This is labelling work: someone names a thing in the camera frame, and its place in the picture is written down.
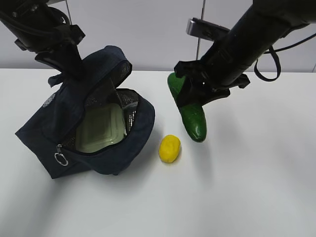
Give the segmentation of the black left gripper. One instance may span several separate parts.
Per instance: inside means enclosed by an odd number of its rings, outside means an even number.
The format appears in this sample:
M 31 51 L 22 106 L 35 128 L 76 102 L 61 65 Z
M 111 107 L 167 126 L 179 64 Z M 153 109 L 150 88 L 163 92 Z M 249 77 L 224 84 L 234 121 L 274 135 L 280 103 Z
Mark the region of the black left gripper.
M 15 26 L 15 44 L 36 54 L 35 60 L 74 79 L 82 79 L 84 65 L 78 44 L 85 37 L 78 25 L 60 24 L 46 31 L 26 25 Z

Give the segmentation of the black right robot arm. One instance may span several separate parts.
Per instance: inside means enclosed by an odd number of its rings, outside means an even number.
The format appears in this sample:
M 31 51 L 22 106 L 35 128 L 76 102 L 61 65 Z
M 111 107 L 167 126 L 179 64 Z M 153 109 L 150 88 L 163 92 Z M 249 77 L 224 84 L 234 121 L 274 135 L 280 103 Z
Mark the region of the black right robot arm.
M 195 61 L 180 61 L 174 68 L 185 78 L 176 96 L 177 107 L 205 105 L 230 95 L 230 88 L 245 88 L 250 81 L 244 72 L 265 52 L 275 56 L 272 46 L 294 30 L 316 21 L 314 0 L 254 0 L 231 28 L 192 18 L 187 34 L 213 42 Z

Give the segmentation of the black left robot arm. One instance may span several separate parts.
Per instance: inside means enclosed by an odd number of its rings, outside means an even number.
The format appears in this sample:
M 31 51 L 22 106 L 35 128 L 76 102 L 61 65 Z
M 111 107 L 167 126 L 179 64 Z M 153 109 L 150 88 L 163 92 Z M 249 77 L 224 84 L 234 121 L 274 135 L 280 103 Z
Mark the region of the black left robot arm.
M 85 33 L 48 0 L 2 0 L 0 21 L 16 36 L 22 51 L 74 79 L 84 75 L 78 44 Z

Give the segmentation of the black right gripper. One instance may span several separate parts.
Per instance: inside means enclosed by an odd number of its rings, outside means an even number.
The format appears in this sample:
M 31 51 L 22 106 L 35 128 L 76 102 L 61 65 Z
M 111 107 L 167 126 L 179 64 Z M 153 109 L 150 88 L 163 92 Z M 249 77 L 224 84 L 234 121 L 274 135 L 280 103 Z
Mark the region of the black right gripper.
M 241 74 L 232 82 L 224 82 L 225 75 L 208 69 L 200 60 L 179 61 L 174 68 L 178 77 L 183 77 L 184 82 L 176 97 L 178 108 L 198 103 L 204 106 L 212 101 L 230 96 L 230 88 L 246 88 L 250 80 L 246 74 Z

